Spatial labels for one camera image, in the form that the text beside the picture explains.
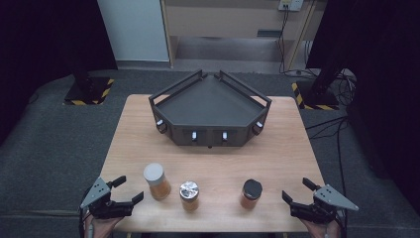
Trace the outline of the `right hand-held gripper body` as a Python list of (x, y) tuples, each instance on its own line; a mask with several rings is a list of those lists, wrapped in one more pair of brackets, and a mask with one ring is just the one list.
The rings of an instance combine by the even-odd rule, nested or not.
[(302, 204), (290, 198), (289, 207), (291, 216), (318, 224), (328, 224), (335, 220), (339, 210), (359, 210), (357, 205), (329, 184), (314, 190), (311, 204)]

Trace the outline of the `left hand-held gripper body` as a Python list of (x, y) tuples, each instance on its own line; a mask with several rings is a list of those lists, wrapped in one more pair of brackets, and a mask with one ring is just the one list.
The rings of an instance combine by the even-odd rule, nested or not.
[(132, 201), (117, 202), (111, 199), (110, 182), (98, 178), (84, 196), (80, 209), (87, 209), (95, 218), (109, 219), (130, 216), (134, 209)]

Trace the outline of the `white lid spice jar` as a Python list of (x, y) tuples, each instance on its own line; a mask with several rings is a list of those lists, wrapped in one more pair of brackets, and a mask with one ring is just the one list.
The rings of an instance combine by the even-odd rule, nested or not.
[(161, 164), (151, 163), (146, 165), (143, 175), (154, 199), (162, 200), (170, 194), (171, 187), (165, 177), (164, 169)]

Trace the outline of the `silver lid spice jar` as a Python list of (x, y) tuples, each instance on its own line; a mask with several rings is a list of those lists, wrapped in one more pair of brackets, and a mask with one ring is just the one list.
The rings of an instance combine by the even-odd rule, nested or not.
[(179, 196), (184, 210), (194, 211), (199, 206), (199, 186), (195, 181), (187, 180), (179, 187)]

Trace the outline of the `black corner shelf rack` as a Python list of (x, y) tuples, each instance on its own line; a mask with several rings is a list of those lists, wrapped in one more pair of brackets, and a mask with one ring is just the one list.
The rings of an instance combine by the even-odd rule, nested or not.
[(197, 70), (149, 97), (157, 130), (178, 146), (242, 147), (263, 131), (271, 99), (228, 72)]

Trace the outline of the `person's right hand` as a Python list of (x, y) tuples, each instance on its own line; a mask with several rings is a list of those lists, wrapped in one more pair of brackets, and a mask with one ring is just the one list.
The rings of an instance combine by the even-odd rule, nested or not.
[(301, 222), (307, 228), (311, 238), (341, 238), (342, 228), (336, 221), (328, 224), (317, 224), (301, 219)]

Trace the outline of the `person's left hand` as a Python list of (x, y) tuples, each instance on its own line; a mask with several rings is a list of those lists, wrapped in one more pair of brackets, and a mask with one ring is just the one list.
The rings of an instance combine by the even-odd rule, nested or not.
[(109, 238), (123, 217), (97, 219), (88, 213), (84, 218), (83, 238)]

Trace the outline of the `black lid spice jar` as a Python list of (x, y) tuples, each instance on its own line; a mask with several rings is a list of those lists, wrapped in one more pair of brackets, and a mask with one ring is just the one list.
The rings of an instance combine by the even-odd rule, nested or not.
[(255, 179), (245, 181), (242, 189), (241, 205), (245, 209), (254, 209), (263, 192), (262, 184)]

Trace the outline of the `black stand with striped base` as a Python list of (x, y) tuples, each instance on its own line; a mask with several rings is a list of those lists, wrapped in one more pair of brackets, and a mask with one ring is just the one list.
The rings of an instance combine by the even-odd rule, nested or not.
[(76, 60), (70, 64), (74, 83), (66, 96), (67, 105), (102, 104), (114, 82), (110, 77), (91, 76), (84, 65)]
[(337, 110), (339, 101), (330, 85), (344, 69), (346, 53), (333, 50), (313, 82), (296, 81), (292, 84), (297, 105), (301, 109)]

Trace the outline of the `white panel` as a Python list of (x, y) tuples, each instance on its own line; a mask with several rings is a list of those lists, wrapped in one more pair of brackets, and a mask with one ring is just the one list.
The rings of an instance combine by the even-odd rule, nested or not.
[(169, 62), (160, 0), (98, 0), (116, 60)]

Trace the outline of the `light wooden cabinet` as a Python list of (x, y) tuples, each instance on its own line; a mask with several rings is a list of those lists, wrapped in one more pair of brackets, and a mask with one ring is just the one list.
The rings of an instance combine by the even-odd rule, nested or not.
[(299, 12), (279, 11), (279, 0), (160, 0), (169, 60), (186, 38), (268, 40), (284, 67), (296, 65), (304, 41), (314, 39), (326, 3), (304, 0)]

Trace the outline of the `white wall outlet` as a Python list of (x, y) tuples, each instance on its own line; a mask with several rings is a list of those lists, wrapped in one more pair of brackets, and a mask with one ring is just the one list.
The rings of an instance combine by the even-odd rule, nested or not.
[(304, 0), (279, 0), (278, 10), (299, 12), (303, 2)]

